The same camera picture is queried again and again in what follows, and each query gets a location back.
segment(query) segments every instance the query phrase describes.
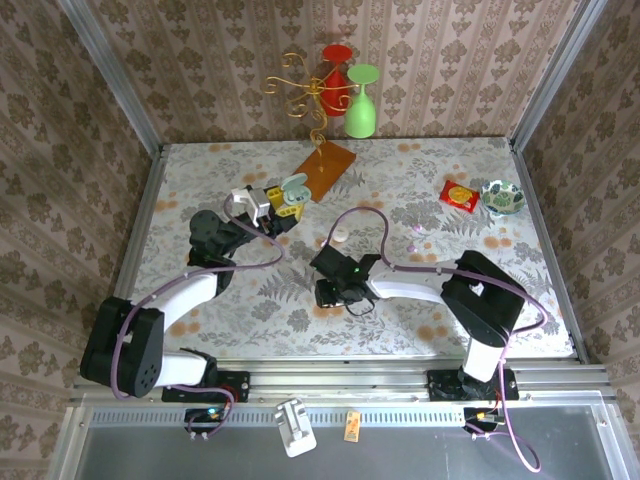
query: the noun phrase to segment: small bowl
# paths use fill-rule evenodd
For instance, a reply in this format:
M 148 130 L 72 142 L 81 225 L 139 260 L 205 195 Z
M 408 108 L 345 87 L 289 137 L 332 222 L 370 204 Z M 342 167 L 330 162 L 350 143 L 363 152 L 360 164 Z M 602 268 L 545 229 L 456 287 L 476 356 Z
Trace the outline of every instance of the small bowl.
M 482 185 L 480 199 L 485 208 L 494 215 L 513 215 L 525 205 L 522 189 L 506 180 L 491 180 Z

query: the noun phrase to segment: wooden block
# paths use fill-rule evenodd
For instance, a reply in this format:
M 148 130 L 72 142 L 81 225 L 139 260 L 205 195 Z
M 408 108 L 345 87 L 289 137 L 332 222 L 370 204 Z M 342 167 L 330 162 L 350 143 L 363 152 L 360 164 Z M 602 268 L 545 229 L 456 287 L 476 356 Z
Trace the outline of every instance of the wooden block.
M 294 173 L 306 173 L 309 179 L 305 185 L 311 190 L 311 199 L 318 203 L 338 181 L 349 165 L 356 159 L 356 154 L 339 147 L 333 142 L 326 142 L 320 146 L 322 159 L 317 150 L 298 167 Z

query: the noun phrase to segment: small white object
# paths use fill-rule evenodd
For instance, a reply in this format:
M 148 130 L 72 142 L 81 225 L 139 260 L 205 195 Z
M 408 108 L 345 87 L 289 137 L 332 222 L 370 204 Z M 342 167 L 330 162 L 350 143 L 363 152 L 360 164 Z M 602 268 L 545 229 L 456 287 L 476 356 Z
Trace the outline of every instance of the small white object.
M 347 238 L 349 238 L 349 230 L 347 230 L 347 228 L 336 227 L 336 229 L 333 231 L 332 240 L 338 243 L 343 243 L 347 241 Z
M 278 405 L 275 420 L 289 457 L 297 457 L 316 448 L 316 437 L 311 429 L 307 409 L 299 398 Z

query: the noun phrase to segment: table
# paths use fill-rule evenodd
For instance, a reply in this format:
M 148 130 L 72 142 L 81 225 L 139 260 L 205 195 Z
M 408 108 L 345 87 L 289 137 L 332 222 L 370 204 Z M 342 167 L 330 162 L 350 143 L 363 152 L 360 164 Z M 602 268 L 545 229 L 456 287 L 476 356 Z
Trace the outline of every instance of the table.
M 168 348 L 189 347 L 218 358 L 365 358 L 462 356 L 468 336 L 443 305 L 408 299 L 376 304 L 363 317 L 315 306 L 309 261 L 335 219 L 356 205 L 382 210 L 391 222 L 388 255 L 397 263 L 458 258 L 466 249 L 487 255 L 538 298 L 552 314 L 543 329 L 515 338 L 509 357 L 574 355 L 549 269 L 528 207 L 493 217 L 478 205 L 473 214 L 438 200 L 446 179 L 474 189 L 492 179 L 519 183 L 503 138 L 346 140 L 356 161 L 325 196 L 309 203 L 302 222 L 279 238 L 287 257 L 261 271 L 239 272 L 218 298 L 176 322 Z M 164 178 L 144 244 L 134 300 L 179 275 L 189 251 L 189 220 L 200 209 L 222 213 L 232 188 L 278 185 L 311 153 L 309 142 L 176 144 L 169 148 Z M 338 248 L 359 259 L 377 253 L 378 217 L 357 212 L 345 220 L 350 237 Z M 415 231 L 416 225 L 422 226 Z M 261 240 L 240 248 L 238 264 L 277 254 Z M 535 321 L 526 306 L 517 326 Z

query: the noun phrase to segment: patterned wallpaper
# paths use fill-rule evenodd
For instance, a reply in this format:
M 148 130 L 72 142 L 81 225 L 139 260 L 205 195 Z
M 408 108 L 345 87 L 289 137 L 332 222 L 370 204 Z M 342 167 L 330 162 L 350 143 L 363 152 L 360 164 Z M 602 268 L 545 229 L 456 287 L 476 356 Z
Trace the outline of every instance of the patterned wallpaper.
M 611 0 L 525 149 L 590 353 L 640 453 L 640 2 Z
M 0 478 L 44 478 L 149 159 L 55 2 L 0 1 Z
M 349 45 L 377 65 L 367 87 L 380 137 L 508 135 L 578 0 L 90 0 L 165 143 L 305 138 L 265 96 L 266 75 L 299 81 Z M 341 137 L 342 119 L 329 134 Z

